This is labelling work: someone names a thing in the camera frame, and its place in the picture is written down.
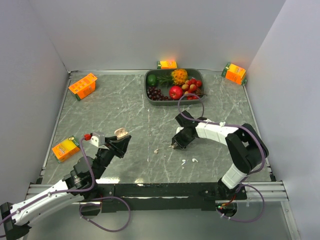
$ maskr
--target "fruit tray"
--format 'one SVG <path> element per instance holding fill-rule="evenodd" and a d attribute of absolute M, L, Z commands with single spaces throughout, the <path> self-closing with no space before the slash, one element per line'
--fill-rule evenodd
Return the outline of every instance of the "fruit tray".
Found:
<path fill-rule="evenodd" d="M 201 73 L 196 70 L 196 69 L 193 69 L 193 68 L 184 68 L 188 74 L 188 79 L 196 79 L 196 80 L 200 80 L 202 82 L 202 86 L 199 87 L 199 89 L 206 93 L 205 91 L 205 83 L 204 83 L 204 80 L 203 80 L 203 77 L 201 75 Z M 150 70 L 148 71 L 145 76 L 144 76 L 144 94 L 145 94 L 145 97 L 148 99 L 148 101 L 152 104 L 152 105 L 157 105 L 157 106 L 174 106 L 174 105 L 178 105 L 178 100 L 173 100 L 172 98 L 170 98 L 169 96 L 169 90 L 171 87 L 173 87 L 174 85 L 170 85 L 170 86 L 166 86 L 166 85 L 161 85 L 159 86 L 159 83 L 157 82 L 157 84 L 155 85 L 155 87 L 157 89 L 160 89 L 161 90 L 161 94 L 163 94 L 164 98 L 165 97 L 168 97 L 169 99 L 168 100 L 152 100 L 148 97 L 148 90 L 149 90 L 149 86 L 148 85 L 148 76 L 149 75 L 155 75 L 156 77 L 158 76 L 164 76 L 164 75 L 170 75 L 171 72 L 173 72 L 174 70 L 176 69 L 154 69 L 154 70 Z M 199 96 L 201 98 L 201 100 L 203 101 L 204 98 L 205 98 L 205 95 L 201 95 Z M 187 100 L 187 97 L 185 96 L 181 102 L 180 102 L 180 105 L 191 105 L 191 104 L 199 104 L 200 103 L 200 100 L 199 99 L 190 99 L 190 100 Z"/>

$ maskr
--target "red cable connector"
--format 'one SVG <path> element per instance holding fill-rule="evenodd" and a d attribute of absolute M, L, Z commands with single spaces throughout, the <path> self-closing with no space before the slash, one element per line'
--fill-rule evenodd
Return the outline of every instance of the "red cable connector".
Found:
<path fill-rule="evenodd" d="M 88 141 L 91 139 L 91 134 L 85 134 L 84 135 L 84 140 Z"/>

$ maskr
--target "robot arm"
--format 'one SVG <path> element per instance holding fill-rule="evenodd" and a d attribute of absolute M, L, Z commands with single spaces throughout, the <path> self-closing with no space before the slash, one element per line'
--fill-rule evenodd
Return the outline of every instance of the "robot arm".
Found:
<path fill-rule="evenodd" d="M 123 158 L 127 151 L 131 136 L 124 129 L 119 129 L 115 133 L 117 136 L 113 137 L 105 137 L 101 132 L 85 135 L 89 143 L 98 147 L 95 159 L 87 157 L 95 179 L 101 177 L 114 156 Z M 92 176 L 84 157 L 81 157 L 73 166 L 73 170 L 54 186 L 23 202 L 2 204 L 0 206 L 2 219 L 16 212 L 3 223 L 6 239 L 19 239 L 26 235 L 32 226 L 54 212 L 72 203 L 95 198 L 98 193 L 97 183 L 94 183 L 94 187 L 89 191 L 73 192 L 73 190 L 88 189 L 91 185 Z M 42 199 L 25 207 L 39 197 Z"/>
<path fill-rule="evenodd" d="M 187 111 L 182 112 L 188 118 L 193 118 Z M 174 148 L 186 148 L 195 138 L 211 139 L 228 147 L 233 161 L 230 169 L 219 180 L 226 195 L 234 192 L 239 183 L 261 163 L 261 154 L 255 141 L 249 134 L 237 127 L 207 124 L 203 122 L 191 121 L 179 114 L 176 118 L 181 127 L 177 128 L 176 135 L 172 138 Z M 204 117 L 198 118 L 205 122 L 211 122 Z M 245 123 L 242 125 L 248 129 L 260 143 L 264 157 L 269 155 L 268 149 L 262 142 L 254 128 Z"/>

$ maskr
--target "orange juice box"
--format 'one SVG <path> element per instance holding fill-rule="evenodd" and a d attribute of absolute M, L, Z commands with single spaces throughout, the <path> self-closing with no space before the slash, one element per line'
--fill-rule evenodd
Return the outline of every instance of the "orange juice box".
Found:
<path fill-rule="evenodd" d="M 228 62 L 223 69 L 221 76 L 235 82 L 236 84 L 245 85 L 247 83 L 246 74 L 247 73 L 244 68 Z"/>
<path fill-rule="evenodd" d="M 75 95 L 76 99 L 80 101 L 96 89 L 97 79 L 95 75 L 89 73 L 84 78 L 69 86 L 69 90 Z"/>
<path fill-rule="evenodd" d="M 158 61 L 157 62 L 157 69 L 176 69 L 177 62 L 176 61 Z"/>
<path fill-rule="evenodd" d="M 52 148 L 53 154 L 59 163 L 64 162 L 70 158 L 73 154 L 79 152 L 80 147 L 74 136 L 71 136 L 57 146 Z"/>

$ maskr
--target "red apple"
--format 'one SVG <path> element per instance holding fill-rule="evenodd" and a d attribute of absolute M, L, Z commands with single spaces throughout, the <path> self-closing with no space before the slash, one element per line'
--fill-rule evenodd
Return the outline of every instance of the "red apple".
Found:
<path fill-rule="evenodd" d="M 195 85 L 200 88 L 202 86 L 202 81 L 198 80 L 196 81 Z"/>
<path fill-rule="evenodd" d="M 187 81 L 185 81 L 185 84 L 188 84 L 190 86 L 192 84 L 192 81 L 191 80 L 187 80 Z"/>
<path fill-rule="evenodd" d="M 169 95 L 173 100 L 178 100 L 179 98 L 182 97 L 183 94 L 184 94 L 184 91 L 179 86 L 173 86 L 169 90 Z"/>
<path fill-rule="evenodd" d="M 189 88 L 189 92 L 193 93 L 196 90 L 197 90 L 197 86 L 195 84 L 191 84 Z"/>

